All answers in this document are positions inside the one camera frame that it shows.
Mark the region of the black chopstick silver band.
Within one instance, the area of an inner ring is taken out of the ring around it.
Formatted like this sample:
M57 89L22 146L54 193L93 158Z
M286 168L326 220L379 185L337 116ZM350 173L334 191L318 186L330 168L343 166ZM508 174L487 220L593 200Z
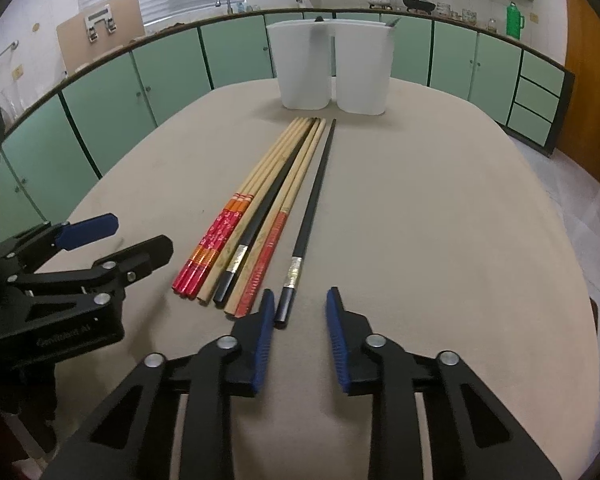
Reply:
M245 292L250 287L251 274L264 255L263 247L277 229L277 222L286 221L287 211L294 202L324 128L324 119L312 120L310 131L300 148L295 150L298 154L284 161L283 168L276 174L256 212L240 233L230 252L232 258L221 262L223 273L212 286L213 301L231 318L241 318L251 309L254 292Z
M292 306L294 305L294 297L296 296L297 287L300 281L304 258L306 258L306 248L308 248L309 245L313 222L318 201L320 200L321 196L330 149L332 148L332 139L334 138L336 127L337 121L336 119L333 119L329 127L329 132L323 148L320 164L318 165L316 175L313 180L311 193L308 202L306 203L306 210L304 211L301 226L296 239L296 244L294 244L294 251L291 255L290 265L286 274L283 288L278 298L274 326L280 330L287 327L290 318L290 312Z

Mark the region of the cardboard panel with device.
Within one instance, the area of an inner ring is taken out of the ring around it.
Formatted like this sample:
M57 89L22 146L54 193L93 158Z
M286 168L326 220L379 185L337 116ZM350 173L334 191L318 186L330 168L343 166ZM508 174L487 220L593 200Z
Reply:
M145 36L140 0L102 0L56 27L62 62L73 75Z

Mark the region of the red striped bamboo chopstick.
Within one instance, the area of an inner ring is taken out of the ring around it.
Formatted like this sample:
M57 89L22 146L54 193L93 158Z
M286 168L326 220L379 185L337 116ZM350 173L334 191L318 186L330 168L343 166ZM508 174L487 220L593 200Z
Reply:
M305 174L306 174L306 170L303 171L303 178L304 178ZM245 295L242 296L242 301L240 302L241 307L245 307L247 305L247 292L254 292L253 302L254 302L254 300L256 300L258 290L260 289L260 286L263 282L266 270L268 270L268 265L270 264L270 261L272 259L273 252L275 252L275 248L276 248L277 242L279 240L280 233L284 229L290 208L294 204L294 200L296 199L298 189L300 188L302 180L295 180L294 185L296 186L296 188L292 188L290 190L289 194L287 195L287 199L285 200L285 203L284 203L284 208L280 211L280 215L277 217L275 226L272 229L272 231L270 232L270 236L268 237L268 240L266 241L265 246L263 247L263 250L260 255L260 259L258 260L258 265L253 269L253 274L251 274L251 283L250 283L251 287L250 287L250 289L244 290ZM233 318L243 318L244 316L233 316Z

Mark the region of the brown wooden door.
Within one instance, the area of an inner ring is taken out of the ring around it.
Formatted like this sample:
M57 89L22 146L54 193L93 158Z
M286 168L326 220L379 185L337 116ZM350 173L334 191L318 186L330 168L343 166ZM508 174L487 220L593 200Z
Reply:
M600 17L588 0L566 1L565 66L574 83L557 147L600 181Z

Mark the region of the green thermos flask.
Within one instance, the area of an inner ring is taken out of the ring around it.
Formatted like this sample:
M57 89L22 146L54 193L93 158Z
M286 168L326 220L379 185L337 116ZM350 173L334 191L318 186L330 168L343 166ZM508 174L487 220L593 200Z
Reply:
M506 8L505 35L515 40L521 40L526 19L524 14L513 1Z

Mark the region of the green lower cabinets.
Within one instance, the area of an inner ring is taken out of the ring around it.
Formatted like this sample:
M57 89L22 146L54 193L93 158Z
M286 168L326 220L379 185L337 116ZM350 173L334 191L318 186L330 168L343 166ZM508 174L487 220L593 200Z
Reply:
M69 217L86 193L151 131L210 91L275 74L268 28L286 12L174 26L86 68L22 117L0 153L0 242ZM550 154L573 74L518 42L417 14L362 14L393 23L391 75L480 107L506 132Z

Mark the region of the white double utensil holder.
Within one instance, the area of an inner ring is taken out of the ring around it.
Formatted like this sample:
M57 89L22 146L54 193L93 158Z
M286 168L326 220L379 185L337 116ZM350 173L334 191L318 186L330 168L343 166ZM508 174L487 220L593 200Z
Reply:
M385 113L396 25L342 20L282 21L266 28L280 99L288 110Z

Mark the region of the black wok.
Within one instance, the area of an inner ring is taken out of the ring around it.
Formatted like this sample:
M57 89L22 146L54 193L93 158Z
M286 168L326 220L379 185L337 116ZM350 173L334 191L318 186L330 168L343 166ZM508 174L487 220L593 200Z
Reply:
M425 13L431 15L437 5L428 0L402 0L407 12Z

